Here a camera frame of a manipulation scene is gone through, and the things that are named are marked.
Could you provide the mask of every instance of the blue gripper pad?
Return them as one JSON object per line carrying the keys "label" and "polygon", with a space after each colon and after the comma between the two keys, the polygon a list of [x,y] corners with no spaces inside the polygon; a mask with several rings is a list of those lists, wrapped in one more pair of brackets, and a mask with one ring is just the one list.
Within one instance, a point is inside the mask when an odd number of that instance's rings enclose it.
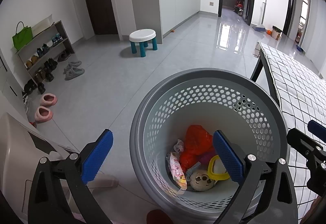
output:
{"label": "blue gripper pad", "polygon": [[213,146],[229,173],[231,180],[241,184],[244,179],[243,164],[219,131],[214,133]]}
{"label": "blue gripper pad", "polygon": [[107,131],[83,163],[81,180],[84,184],[95,179],[113,145],[113,134]]}
{"label": "blue gripper pad", "polygon": [[326,142],[326,128],[321,124],[317,123],[315,120],[311,120],[309,121],[307,128],[310,133]]}

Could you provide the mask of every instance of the metal screw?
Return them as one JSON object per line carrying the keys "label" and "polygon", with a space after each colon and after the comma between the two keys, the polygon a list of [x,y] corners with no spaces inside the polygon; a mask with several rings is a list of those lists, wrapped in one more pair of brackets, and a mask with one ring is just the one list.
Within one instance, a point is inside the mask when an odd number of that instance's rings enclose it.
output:
{"label": "metal screw", "polygon": [[75,160],[75,159],[78,158],[78,154],[77,153],[72,153],[72,154],[70,154],[69,158],[70,158],[70,160]]}
{"label": "metal screw", "polygon": [[253,154],[249,154],[248,159],[251,160],[251,161],[254,161],[254,160],[256,160],[256,156],[253,155]]}
{"label": "metal screw", "polygon": [[43,157],[43,158],[40,159],[40,163],[42,163],[42,164],[46,163],[46,161],[47,161],[46,157]]}
{"label": "metal screw", "polygon": [[283,165],[286,164],[286,161],[283,158],[280,158],[278,161],[279,161],[280,164],[283,164]]}

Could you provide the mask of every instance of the small trash can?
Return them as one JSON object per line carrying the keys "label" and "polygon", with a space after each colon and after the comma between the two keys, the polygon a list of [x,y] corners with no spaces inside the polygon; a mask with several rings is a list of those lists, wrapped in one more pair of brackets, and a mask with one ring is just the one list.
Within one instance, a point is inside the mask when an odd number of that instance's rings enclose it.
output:
{"label": "small trash can", "polygon": [[[232,180],[205,192],[178,188],[169,178],[166,155],[190,125],[211,135],[222,130],[246,154],[289,161],[287,126],[275,101],[256,83],[224,70],[200,68],[177,73],[156,85],[143,99],[132,122],[130,155],[147,194],[168,214],[185,223],[212,223],[238,188]],[[253,213],[263,190],[260,181],[247,213]]]}
{"label": "small trash can", "polygon": [[281,36],[282,30],[277,28],[276,26],[273,26],[272,30],[272,38],[278,40]]}

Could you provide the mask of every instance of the perforated basket wall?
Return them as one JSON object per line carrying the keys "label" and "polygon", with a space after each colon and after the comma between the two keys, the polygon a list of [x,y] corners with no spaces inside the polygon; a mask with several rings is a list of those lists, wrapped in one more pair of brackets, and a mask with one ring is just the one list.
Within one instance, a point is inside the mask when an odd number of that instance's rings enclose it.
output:
{"label": "perforated basket wall", "polygon": [[[138,135],[142,137],[138,142],[142,143],[141,153],[144,154],[148,176],[156,183],[159,193],[180,209],[186,207],[187,211],[193,210],[196,215],[219,216],[238,184],[229,179],[219,181],[206,192],[186,191],[179,194],[167,175],[166,154],[177,139],[184,139],[190,125],[202,125],[210,134],[222,130],[232,143],[238,144],[247,154],[255,154],[264,161],[275,161],[280,156],[279,128],[275,119],[266,102],[230,80],[186,80],[167,91],[159,91],[161,96],[152,102],[149,113],[142,117],[146,122]],[[263,182],[260,182],[248,210],[257,205],[262,189]]]}

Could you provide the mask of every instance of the checkered tablecloth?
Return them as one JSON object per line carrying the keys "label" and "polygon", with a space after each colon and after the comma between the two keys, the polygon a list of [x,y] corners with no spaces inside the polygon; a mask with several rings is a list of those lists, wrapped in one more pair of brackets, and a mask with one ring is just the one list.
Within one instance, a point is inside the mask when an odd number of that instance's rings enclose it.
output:
{"label": "checkered tablecloth", "polygon": [[[296,128],[314,139],[325,148],[321,141],[307,129],[310,120],[326,126],[326,83],[307,67],[263,43],[261,48],[276,87],[280,108],[289,129]],[[310,171],[306,167],[306,159],[291,148],[289,168],[294,182],[300,219],[310,209],[316,194],[307,188]]]}

